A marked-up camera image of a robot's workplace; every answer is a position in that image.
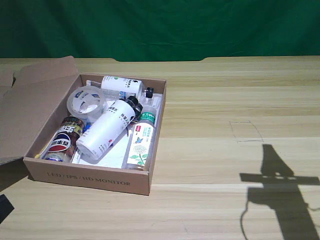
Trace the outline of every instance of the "pepsi can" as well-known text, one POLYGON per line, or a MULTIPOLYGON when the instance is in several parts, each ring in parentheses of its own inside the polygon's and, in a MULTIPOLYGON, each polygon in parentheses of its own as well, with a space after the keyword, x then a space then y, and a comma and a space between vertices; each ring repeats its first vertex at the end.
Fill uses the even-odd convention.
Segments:
POLYGON ((82 135, 85 124, 74 116, 63 119, 53 139, 45 160, 70 163, 76 150, 76 141, 82 135))

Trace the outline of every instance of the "cardboard box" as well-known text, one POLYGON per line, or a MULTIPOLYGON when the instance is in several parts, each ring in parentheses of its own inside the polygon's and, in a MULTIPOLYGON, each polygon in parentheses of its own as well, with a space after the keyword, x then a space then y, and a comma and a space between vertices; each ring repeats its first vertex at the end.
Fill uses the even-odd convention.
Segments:
POLYGON ((34 158, 69 115, 68 96, 86 80, 101 82, 103 75, 79 74, 74 58, 68 56, 24 67, 15 76, 13 87, 3 88, 0 103, 0 160, 23 157, 35 181, 149 195, 165 107, 165 80, 129 77, 163 94, 149 169, 139 171, 34 158))

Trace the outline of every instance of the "wooden table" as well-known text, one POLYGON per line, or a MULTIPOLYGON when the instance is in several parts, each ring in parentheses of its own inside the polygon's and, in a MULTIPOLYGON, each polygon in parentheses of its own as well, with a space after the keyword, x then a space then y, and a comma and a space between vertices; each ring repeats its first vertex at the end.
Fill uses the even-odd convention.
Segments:
MULTIPOLYGON (((0 59, 0 70, 40 61, 0 59)), ((2 170, 15 210, 0 239, 319 239, 319 56, 76 62, 168 80, 150 196, 26 177, 7 186, 27 174, 16 162, 2 170)))

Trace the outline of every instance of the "white plastic bottle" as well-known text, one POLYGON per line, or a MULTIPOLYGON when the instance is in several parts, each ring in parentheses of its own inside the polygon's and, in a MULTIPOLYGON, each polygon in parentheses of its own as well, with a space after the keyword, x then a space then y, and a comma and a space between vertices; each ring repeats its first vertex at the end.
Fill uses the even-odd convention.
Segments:
POLYGON ((136 116, 138 100, 131 96, 126 100, 116 100, 107 112, 76 141, 79 150, 88 157, 99 160, 136 116))
POLYGON ((101 83, 101 89, 109 100, 127 99, 130 96, 139 99, 145 88, 140 80, 118 76, 104 76, 101 83))
POLYGON ((157 110, 145 105, 140 121, 134 125, 125 153, 122 168, 146 170, 149 166, 150 153, 154 143, 157 110))

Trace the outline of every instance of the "bottle cap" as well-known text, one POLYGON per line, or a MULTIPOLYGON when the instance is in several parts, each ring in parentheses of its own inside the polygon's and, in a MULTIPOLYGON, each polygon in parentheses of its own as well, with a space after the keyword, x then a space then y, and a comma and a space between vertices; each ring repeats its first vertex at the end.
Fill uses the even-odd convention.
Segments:
POLYGON ((138 99, 136 99, 134 96, 129 96, 126 100, 124 100, 127 104, 129 104, 133 109, 136 108, 138 102, 138 99))
POLYGON ((148 99, 152 99, 153 95, 154 95, 154 88, 153 87, 147 87, 146 91, 145 91, 145 96, 148 99))

